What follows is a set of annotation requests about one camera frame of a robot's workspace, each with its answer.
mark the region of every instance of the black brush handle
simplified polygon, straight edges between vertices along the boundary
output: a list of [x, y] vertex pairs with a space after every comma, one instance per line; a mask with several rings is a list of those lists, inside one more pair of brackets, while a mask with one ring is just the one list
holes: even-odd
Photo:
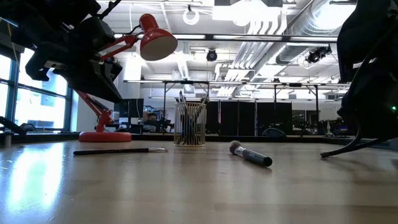
[[259, 164], [259, 165], [265, 166], [265, 167], [269, 167], [272, 165], [272, 159], [270, 157], [262, 155], [258, 152], [254, 152], [252, 150], [245, 149], [242, 152], [242, 155], [245, 159], [247, 159], [255, 164]]
[[82, 151], [74, 151], [73, 155], [83, 156], [83, 155], [107, 154], [107, 153], [140, 153], [140, 152], [149, 152], [149, 148], [82, 150]]

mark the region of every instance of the black partition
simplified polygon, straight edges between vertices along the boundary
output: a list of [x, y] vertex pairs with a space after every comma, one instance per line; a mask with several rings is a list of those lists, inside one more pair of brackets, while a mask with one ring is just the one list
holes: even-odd
[[206, 105], [206, 133], [219, 134], [218, 102], [209, 102]]
[[254, 136], [255, 104], [239, 102], [239, 136]]
[[277, 103], [276, 108], [274, 103], [257, 103], [257, 135], [261, 136], [272, 124], [285, 134], [293, 133], [291, 103]]
[[239, 125], [239, 105], [238, 102], [221, 102], [221, 124], [220, 135], [237, 136]]

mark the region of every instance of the brush bristles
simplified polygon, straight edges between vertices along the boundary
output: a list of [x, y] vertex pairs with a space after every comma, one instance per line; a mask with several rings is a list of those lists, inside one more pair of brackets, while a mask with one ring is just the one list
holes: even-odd
[[231, 144], [229, 144], [229, 151], [230, 153], [235, 155], [235, 149], [242, 146], [240, 142], [238, 141], [231, 141]]

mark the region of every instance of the lamp shade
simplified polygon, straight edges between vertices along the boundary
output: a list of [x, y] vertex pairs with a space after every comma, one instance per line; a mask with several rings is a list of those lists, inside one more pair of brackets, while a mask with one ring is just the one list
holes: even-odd
[[155, 61], [163, 59], [177, 48], [176, 38], [166, 30], [159, 28], [155, 18], [144, 14], [139, 19], [144, 36], [141, 39], [140, 51], [144, 60]]

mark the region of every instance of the lamp arm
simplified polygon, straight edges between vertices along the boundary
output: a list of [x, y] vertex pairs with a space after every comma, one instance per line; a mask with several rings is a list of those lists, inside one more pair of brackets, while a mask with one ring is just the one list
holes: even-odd
[[121, 42], [125, 42], [126, 44], [124, 46], [112, 51], [112, 52], [109, 52], [109, 53], [101, 56], [101, 61], [105, 61], [107, 58], [110, 58], [110, 57], [112, 57], [112, 56], [114, 56], [114, 55], [116, 55], [116, 54], [118, 54], [120, 52], [123, 52], [123, 51], [125, 51], [127, 49], [132, 48], [132, 46], [134, 46], [134, 44], [137, 41], [138, 41], [138, 37], [136, 35], [124, 35], [124, 36], [120, 37], [119, 39], [117, 39], [112, 44], [108, 44], [107, 46], [105, 46], [103, 49], [101, 49], [101, 51], [102, 50], [106, 50], [106, 49], [108, 49], [108, 48], [110, 48], [112, 46], [115, 46], [116, 44], [121, 43]]
[[96, 132], [104, 132], [105, 125], [113, 124], [111, 118], [112, 110], [102, 105], [100, 102], [94, 100], [89, 94], [83, 93], [82, 91], [75, 90], [77, 94], [82, 98], [84, 102], [94, 111], [98, 117], [98, 124], [96, 126]]

